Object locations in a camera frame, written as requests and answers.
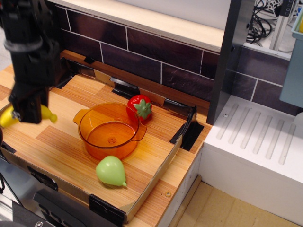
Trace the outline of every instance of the orange bowl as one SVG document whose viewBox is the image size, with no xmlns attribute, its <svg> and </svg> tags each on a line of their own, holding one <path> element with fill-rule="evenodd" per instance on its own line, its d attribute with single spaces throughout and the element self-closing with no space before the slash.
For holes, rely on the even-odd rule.
<svg viewBox="0 0 303 227">
<path fill-rule="evenodd" d="M 119 103 L 104 103 L 80 110 L 73 119 L 85 148 L 98 160 L 106 156 L 123 159 L 142 140 L 146 126 L 130 107 Z"/>
</svg>

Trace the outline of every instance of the dark brick tile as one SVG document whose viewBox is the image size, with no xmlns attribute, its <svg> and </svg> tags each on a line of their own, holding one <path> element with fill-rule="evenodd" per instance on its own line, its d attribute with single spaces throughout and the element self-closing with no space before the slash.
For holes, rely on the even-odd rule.
<svg viewBox="0 0 303 227">
<path fill-rule="evenodd" d="M 206 101 L 211 100 L 214 81 L 163 64 L 162 84 Z"/>
<path fill-rule="evenodd" d="M 236 73 L 232 87 L 232 95 L 251 100 L 256 82 L 257 80 L 254 78 Z"/>
<path fill-rule="evenodd" d="M 252 101 L 291 115 L 302 112 L 301 108 L 280 101 L 281 91 L 282 87 L 259 80 Z"/>
<path fill-rule="evenodd" d="M 67 12 L 72 32 L 120 48 L 127 48 L 124 26 L 69 10 Z"/>
<path fill-rule="evenodd" d="M 202 50 L 130 28 L 127 37 L 129 51 L 200 73 Z"/>
<path fill-rule="evenodd" d="M 289 61 L 243 48 L 237 71 L 282 85 Z"/>
<path fill-rule="evenodd" d="M 214 79 L 216 75 L 219 55 L 204 51 L 201 65 L 201 75 Z"/>
<path fill-rule="evenodd" d="M 67 15 L 66 15 L 66 10 L 62 9 L 60 7 L 56 7 L 57 9 L 57 15 L 60 23 L 60 28 L 69 31 L 70 26 L 68 23 Z"/>
<path fill-rule="evenodd" d="M 66 31 L 62 35 L 65 49 L 102 61 L 99 42 Z"/>
<path fill-rule="evenodd" d="M 110 45 L 101 44 L 105 64 L 160 83 L 161 63 Z"/>
</svg>

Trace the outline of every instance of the toy pear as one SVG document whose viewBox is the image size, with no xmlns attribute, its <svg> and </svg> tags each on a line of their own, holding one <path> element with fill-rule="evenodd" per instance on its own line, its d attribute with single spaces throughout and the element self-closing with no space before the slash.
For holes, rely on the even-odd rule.
<svg viewBox="0 0 303 227">
<path fill-rule="evenodd" d="M 115 156 L 107 156 L 96 167 L 96 173 L 100 181 L 115 186 L 126 186 L 124 166 Z"/>
</svg>

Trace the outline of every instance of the yellow banana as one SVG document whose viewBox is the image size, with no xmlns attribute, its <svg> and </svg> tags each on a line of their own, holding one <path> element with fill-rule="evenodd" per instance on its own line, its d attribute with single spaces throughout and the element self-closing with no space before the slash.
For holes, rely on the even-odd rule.
<svg viewBox="0 0 303 227">
<path fill-rule="evenodd" d="M 18 123 L 19 120 L 17 118 L 13 118 L 14 108 L 11 105 L 8 107 L 0 117 L 0 125 L 4 128 L 9 127 L 15 123 Z"/>
<path fill-rule="evenodd" d="M 19 120 L 13 117 L 14 108 L 11 105 L 8 107 L 0 117 L 0 125 L 4 128 L 9 127 Z M 57 115 L 53 114 L 45 105 L 41 105 L 41 117 L 42 119 L 49 119 L 52 123 L 57 121 Z"/>
<path fill-rule="evenodd" d="M 45 105 L 41 105 L 42 119 L 49 119 L 52 123 L 57 121 L 57 115 L 53 114 Z"/>
</svg>

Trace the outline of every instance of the strawberry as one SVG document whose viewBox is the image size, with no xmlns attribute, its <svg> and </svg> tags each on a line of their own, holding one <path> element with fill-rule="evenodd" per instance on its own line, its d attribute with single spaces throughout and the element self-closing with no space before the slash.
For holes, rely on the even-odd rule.
<svg viewBox="0 0 303 227">
<path fill-rule="evenodd" d="M 145 95 L 136 95 L 132 97 L 127 106 L 132 108 L 140 117 L 140 121 L 144 121 L 150 117 L 152 113 L 151 100 Z"/>
</svg>

